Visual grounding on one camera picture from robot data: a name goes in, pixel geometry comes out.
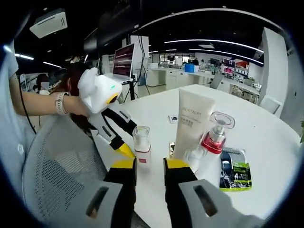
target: green packet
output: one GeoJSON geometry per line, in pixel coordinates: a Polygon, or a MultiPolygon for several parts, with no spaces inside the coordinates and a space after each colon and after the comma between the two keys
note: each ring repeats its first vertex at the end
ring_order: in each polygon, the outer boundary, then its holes
{"type": "Polygon", "coordinates": [[[221,153],[221,176],[219,189],[222,191],[245,191],[252,187],[249,163],[245,150],[225,147],[221,153]]]}

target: round table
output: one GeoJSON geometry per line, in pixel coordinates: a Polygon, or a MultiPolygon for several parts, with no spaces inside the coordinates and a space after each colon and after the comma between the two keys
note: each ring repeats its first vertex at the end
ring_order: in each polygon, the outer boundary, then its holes
{"type": "MultiPolygon", "coordinates": [[[[241,213],[265,219],[293,182],[300,160],[299,135],[273,114],[246,100],[200,85],[184,88],[214,99],[214,111],[235,118],[236,125],[229,132],[226,146],[246,150],[252,189],[225,194],[241,213]]],[[[152,166],[149,170],[137,167],[135,211],[151,228],[171,227],[165,202],[163,158],[169,156],[169,142],[174,142],[176,137],[177,124],[171,124],[168,115],[178,115],[179,91],[172,89],[123,106],[137,125],[150,127],[152,166]]],[[[134,149],[132,137],[109,122],[134,149]]],[[[102,158],[107,167],[115,159],[113,154],[104,154],[102,158]]]]}

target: black cable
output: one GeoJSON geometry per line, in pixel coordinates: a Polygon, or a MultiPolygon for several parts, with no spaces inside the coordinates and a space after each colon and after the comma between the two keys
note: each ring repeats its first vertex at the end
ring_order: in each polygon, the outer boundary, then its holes
{"type": "MultiPolygon", "coordinates": [[[[139,46],[141,47],[141,41],[143,41],[142,36],[141,36],[141,40],[139,40],[139,37],[138,37],[138,41],[139,41],[139,46]]],[[[140,79],[140,78],[141,78],[141,76],[142,76],[142,67],[143,67],[143,60],[144,60],[144,57],[145,57],[145,53],[144,53],[144,51],[143,51],[143,48],[142,48],[142,47],[141,47],[141,50],[142,50],[142,63],[141,63],[141,68],[140,68],[140,71],[139,71],[139,77],[138,77],[137,81],[135,82],[135,84],[133,85],[133,87],[134,87],[134,88],[135,88],[136,84],[138,83],[139,79],[140,79]]],[[[126,101],[126,99],[127,99],[127,97],[128,97],[129,92],[130,92],[130,89],[128,90],[127,95],[125,96],[125,98],[124,98],[124,101],[123,101],[123,102],[125,102],[125,101],[126,101]]]]}
{"type": "MultiPolygon", "coordinates": [[[[141,48],[141,50],[142,50],[142,55],[143,55],[143,59],[144,59],[144,57],[145,57],[145,52],[144,52],[144,49],[143,49],[143,37],[141,36],[141,40],[140,40],[140,42],[139,42],[139,46],[140,46],[140,48],[141,48]]],[[[148,76],[148,74],[147,74],[147,71],[146,71],[146,68],[144,67],[144,65],[142,65],[143,66],[143,69],[144,69],[144,72],[145,72],[145,75],[146,75],[146,77],[145,77],[145,80],[144,80],[144,86],[146,87],[146,89],[147,89],[147,91],[148,91],[148,94],[149,95],[151,95],[150,94],[150,91],[149,91],[149,89],[148,89],[148,87],[147,87],[147,76],[148,76]]]]}
{"type": "Polygon", "coordinates": [[[24,112],[25,112],[25,115],[27,116],[27,119],[28,119],[28,123],[30,125],[30,127],[32,128],[34,134],[37,134],[32,122],[30,121],[29,119],[29,114],[27,112],[27,109],[25,108],[25,105],[24,105],[24,101],[23,101],[23,96],[22,96],[22,89],[21,89],[21,81],[20,81],[20,76],[17,76],[18,78],[18,82],[19,82],[19,89],[20,89],[20,97],[21,97],[21,102],[22,102],[22,106],[23,106],[23,109],[24,109],[24,112]]]}
{"type": "Polygon", "coordinates": [[[143,65],[143,69],[144,69],[145,74],[146,74],[144,86],[146,87],[146,89],[147,89],[147,91],[148,91],[148,94],[151,95],[151,94],[150,94],[150,91],[149,91],[149,89],[148,89],[148,86],[147,86],[147,76],[148,76],[148,74],[147,74],[147,71],[146,71],[146,68],[144,67],[144,65],[143,65]]]}

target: wristwatch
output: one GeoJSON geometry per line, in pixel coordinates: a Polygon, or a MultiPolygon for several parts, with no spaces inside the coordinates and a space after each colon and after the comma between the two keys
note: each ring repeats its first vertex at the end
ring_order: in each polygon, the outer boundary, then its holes
{"type": "Polygon", "coordinates": [[[68,92],[59,93],[55,100],[56,111],[59,115],[68,115],[68,113],[65,111],[64,106],[63,106],[64,95],[69,96],[70,94],[68,92]]]}

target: cosmetic tube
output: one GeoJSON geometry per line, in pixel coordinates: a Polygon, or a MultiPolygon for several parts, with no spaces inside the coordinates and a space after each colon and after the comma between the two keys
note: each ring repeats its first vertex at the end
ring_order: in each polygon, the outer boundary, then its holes
{"type": "Polygon", "coordinates": [[[198,144],[206,131],[215,101],[183,88],[179,89],[179,94],[179,121],[173,158],[184,159],[185,152],[198,144]]]}

